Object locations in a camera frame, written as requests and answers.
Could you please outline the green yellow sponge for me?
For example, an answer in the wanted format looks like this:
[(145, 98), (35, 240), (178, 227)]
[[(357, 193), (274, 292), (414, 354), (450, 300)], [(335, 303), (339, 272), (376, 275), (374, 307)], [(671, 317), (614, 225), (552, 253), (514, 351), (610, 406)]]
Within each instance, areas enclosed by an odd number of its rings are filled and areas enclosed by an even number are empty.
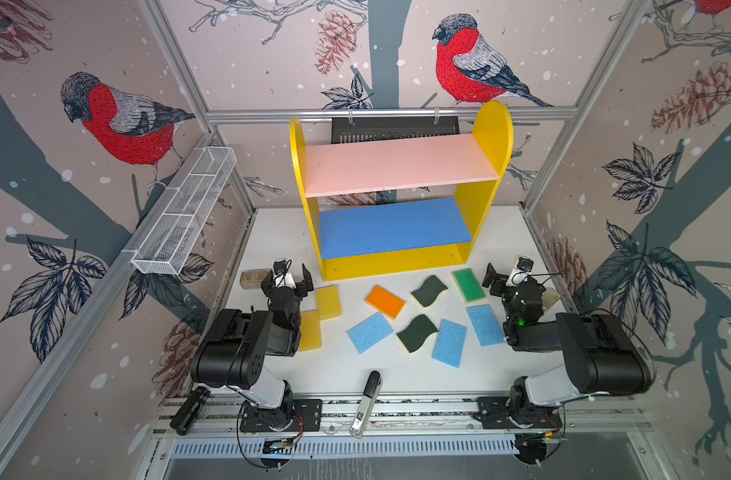
[(481, 284), (477, 281), (475, 274), (471, 268), (455, 270), (451, 273), (465, 304), (473, 304), (481, 300), (485, 300), (487, 294), (481, 287)]

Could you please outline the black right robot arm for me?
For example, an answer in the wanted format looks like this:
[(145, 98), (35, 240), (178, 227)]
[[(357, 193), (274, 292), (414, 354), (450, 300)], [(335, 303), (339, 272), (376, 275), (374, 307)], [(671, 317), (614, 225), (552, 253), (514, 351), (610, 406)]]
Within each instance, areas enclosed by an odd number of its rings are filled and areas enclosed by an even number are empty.
[(505, 308), (503, 338), (517, 352), (561, 352), (563, 363), (539, 375), (517, 378), (509, 399), (491, 413), (504, 413), (522, 428), (557, 418), (563, 405), (593, 395), (627, 396), (653, 385), (653, 368), (635, 348), (625, 326), (613, 314), (581, 316), (557, 313), (543, 321), (547, 288), (533, 274), (533, 262), (519, 258), (511, 274), (487, 265), (481, 286)]

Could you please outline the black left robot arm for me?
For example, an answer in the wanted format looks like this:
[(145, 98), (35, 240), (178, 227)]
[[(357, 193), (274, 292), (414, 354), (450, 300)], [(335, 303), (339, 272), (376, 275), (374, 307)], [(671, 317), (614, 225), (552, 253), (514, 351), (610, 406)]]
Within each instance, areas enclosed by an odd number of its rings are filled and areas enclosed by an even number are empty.
[(272, 431), (303, 426), (289, 383), (264, 367), (267, 356), (295, 356), (301, 342), (300, 304), (314, 285), (305, 266), (299, 282), (290, 266), (278, 260), (261, 281), (265, 308), (219, 311), (190, 366), (193, 382), (237, 392), (247, 402), (248, 418)]

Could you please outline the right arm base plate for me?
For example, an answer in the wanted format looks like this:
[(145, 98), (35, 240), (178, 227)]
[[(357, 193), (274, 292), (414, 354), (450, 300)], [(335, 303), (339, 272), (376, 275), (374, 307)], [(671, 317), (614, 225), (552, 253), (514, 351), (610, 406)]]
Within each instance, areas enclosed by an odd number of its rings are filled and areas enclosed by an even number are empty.
[(481, 422), (483, 429), (529, 429), (559, 430), (563, 422), (559, 410), (525, 403), (511, 406), (511, 398), (487, 396), (477, 398), (477, 412), (471, 418)]

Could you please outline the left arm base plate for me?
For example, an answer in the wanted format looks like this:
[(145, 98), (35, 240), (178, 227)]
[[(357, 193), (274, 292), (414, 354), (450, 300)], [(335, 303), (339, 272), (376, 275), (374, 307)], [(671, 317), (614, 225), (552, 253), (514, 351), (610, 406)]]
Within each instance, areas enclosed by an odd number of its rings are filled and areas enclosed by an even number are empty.
[(297, 399), (276, 409), (261, 409), (245, 401), (238, 430), (243, 433), (317, 432), (322, 416), (320, 399)]

